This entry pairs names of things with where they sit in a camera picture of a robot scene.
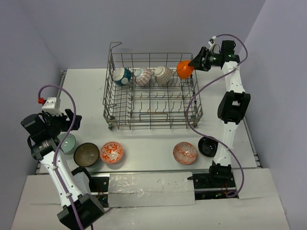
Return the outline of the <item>blue triangle pattern bowl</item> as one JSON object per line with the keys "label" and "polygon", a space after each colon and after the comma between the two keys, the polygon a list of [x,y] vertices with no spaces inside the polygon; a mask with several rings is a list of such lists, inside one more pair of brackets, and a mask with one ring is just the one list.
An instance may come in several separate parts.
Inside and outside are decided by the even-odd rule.
{"label": "blue triangle pattern bowl", "polygon": [[118,68],[113,74],[113,81],[118,86],[125,86],[129,83],[132,73],[127,68]]}

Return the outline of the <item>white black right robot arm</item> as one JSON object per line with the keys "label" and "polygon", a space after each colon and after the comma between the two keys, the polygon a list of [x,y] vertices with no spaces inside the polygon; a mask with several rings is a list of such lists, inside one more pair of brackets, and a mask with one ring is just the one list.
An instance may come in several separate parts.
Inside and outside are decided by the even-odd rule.
{"label": "white black right robot arm", "polygon": [[218,106],[217,116],[223,125],[222,140],[202,137],[198,142],[199,151],[212,158],[208,181],[213,187],[219,187],[231,178],[230,149],[239,123],[245,116],[251,96],[246,93],[240,76],[239,55],[235,54],[233,40],[224,40],[218,53],[214,52],[215,40],[209,40],[209,48],[202,47],[199,54],[189,63],[195,70],[209,71],[211,67],[220,67],[225,75],[226,92]]}

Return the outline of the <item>grey geometric pattern bowl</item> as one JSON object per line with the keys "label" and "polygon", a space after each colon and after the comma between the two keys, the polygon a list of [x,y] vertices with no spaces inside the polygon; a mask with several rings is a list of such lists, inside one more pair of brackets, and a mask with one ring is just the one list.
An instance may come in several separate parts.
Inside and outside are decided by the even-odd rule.
{"label": "grey geometric pattern bowl", "polygon": [[166,84],[172,76],[172,70],[168,67],[159,66],[154,70],[154,76],[159,85]]}

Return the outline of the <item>white bowl red diamond pattern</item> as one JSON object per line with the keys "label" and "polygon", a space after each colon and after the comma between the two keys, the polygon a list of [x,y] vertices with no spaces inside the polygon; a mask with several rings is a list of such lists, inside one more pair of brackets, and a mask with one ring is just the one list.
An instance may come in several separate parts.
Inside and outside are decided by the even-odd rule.
{"label": "white bowl red diamond pattern", "polygon": [[134,78],[137,85],[145,86],[151,79],[151,70],[149,68],[139,68],[134,72]]}

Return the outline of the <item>plain white bowl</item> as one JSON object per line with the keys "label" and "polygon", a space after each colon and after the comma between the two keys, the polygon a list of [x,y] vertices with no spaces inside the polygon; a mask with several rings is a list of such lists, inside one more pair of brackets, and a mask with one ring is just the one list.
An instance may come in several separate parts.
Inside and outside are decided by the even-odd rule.
{"label": "plain white bowl", "polygon": [[182,80],[189,78],[194,71],[194,67],[189,66],[189,63],[189,60],[183,60],[177,65],[177,74]]}

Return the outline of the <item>orange floral pattern bowl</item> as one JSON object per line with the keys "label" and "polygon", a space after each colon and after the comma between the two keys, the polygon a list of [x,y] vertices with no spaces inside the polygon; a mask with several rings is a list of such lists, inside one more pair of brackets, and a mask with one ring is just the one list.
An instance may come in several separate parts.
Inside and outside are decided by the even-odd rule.
{"label": "orange floral pattern bowl", "polygon": [[107,142],[100,149],[100,159],[107,164],[118,163],[123,154],[122,145],[116,141]]}

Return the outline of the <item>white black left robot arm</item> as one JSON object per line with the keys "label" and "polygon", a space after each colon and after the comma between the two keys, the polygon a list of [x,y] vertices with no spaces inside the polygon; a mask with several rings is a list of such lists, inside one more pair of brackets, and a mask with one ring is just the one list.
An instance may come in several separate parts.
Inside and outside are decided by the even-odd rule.
{"label": "white black left robot arm", "polygon": [[57,217],[70,230],[92,228],[105,214],[101,201],[91,195],[94,179],[84,167],[69,169],[58,139],[61,132],[78,130],[81,119],[82,116],[66,109],[59,116],[40,112],[21,121],[29,133],[27,144],[32,157],[47,169],[59,194],[62,211]]}

